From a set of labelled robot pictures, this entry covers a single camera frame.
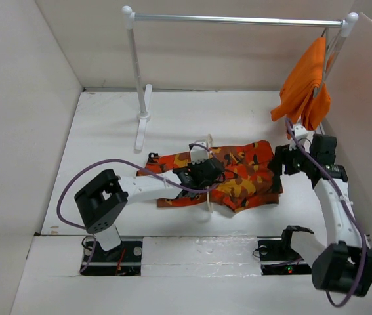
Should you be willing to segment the orange camouflage trousers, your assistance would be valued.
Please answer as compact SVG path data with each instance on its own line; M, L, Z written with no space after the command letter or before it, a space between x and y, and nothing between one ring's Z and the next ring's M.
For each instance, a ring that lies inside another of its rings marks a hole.
M238 213L279 203L283 188L280 176L269 168L274 153L267 140L243 146L212 147L211 150L225 168L225 181L209 192L209 197L158 199L159 208L186 207L210 201Z

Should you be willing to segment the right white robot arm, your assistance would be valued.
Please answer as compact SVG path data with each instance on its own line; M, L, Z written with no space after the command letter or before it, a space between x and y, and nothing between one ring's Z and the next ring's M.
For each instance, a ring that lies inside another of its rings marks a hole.
M310 228L288 226L279 242L280 253L299 255L311 268L317 290L364 297L372 284L372 249L359 231L348 198L348 177L335 164L337 139L315 134L308 151L294 142L276 146L269 167L276 181L282 174L304 173L320 202L327 232L322 245Z

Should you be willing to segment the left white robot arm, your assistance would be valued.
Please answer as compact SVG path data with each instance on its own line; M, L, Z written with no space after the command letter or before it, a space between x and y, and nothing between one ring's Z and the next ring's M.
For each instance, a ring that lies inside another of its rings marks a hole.
M106 169L75 194L85 230L95 236L100 254L108 260L117 259L122 251L115 221L125 206L148 200L195 198L225 179L224 166L214 157L161 174L146 173L120 177Z

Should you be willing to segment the orange cloth on hanger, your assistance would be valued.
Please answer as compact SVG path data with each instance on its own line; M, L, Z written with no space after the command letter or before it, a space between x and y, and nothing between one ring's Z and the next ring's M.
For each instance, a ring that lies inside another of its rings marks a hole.
M270 112L272 121L288 117L313 131L326 117L331 97L321 82L325 47L325 38L317 38L297 62L279 93L280 105Z

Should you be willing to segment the grey hanger holding cloth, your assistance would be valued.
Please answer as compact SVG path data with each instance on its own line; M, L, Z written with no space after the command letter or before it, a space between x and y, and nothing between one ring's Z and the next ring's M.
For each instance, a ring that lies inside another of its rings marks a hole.
M343 28L341 28L333 37L329 34L330 28L325 28L323 30L323 33L321 35L321 38L325 39L325 55L323 60L323 69L321 74L321 82L318 87L314 89L314 92L312 94L313 99L315 99L318 94L321 92L322 87L325 84L326 77L327 77L327 71L330 67L329 63L331 62L332 56L335 53L335 48L337 46L337 43L339 41L339 38L341 37Z

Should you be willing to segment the white foam block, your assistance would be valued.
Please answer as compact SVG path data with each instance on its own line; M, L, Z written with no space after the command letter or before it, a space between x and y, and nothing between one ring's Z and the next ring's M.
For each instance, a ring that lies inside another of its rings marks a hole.
M145 237L141 275L248 278L261 275L254 236Z

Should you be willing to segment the white metal clothes rack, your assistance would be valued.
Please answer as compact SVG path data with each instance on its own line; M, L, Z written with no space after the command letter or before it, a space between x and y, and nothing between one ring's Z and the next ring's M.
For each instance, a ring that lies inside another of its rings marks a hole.
M150 104L152 97L152 85L142 84L140 74L139 61L136 49L136 42L134 38L134 23L135 22L197 22L197 23L217 23L217 24L248 24L261 26L300 26L300 27L318 27L330 28L330 35L333 37L341 28L343 28L341 37L335 48L335 53L332 56L330 67L327 71L327 76L334 61L338 56L341 47L344 45L346 38L350 35L359 15L355 12L349 13L343 20L298 20L298 19L283 19L283 18L248 18L248 17L231 17L231 16L190 16L190 15L169 15L169 14L140 14L132 10L128 5L125 5L121 12L125 21L125 29L127 31L127 38L131 60L133 65L134 80L136 83L136 92L139 103L138 112L138 129L134 148L141 151L144 147L146 136L146 128L150 120Z

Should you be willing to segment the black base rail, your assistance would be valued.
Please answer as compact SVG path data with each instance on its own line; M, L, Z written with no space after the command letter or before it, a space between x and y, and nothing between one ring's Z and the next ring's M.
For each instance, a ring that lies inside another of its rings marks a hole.
M125 238L113 253L107 255L92 238L82 240L82 276L142 276L141 258L144 238ZM261 276L309 275L311 268L293 251L282 251L279 237L256 237L253 255L259 259Z

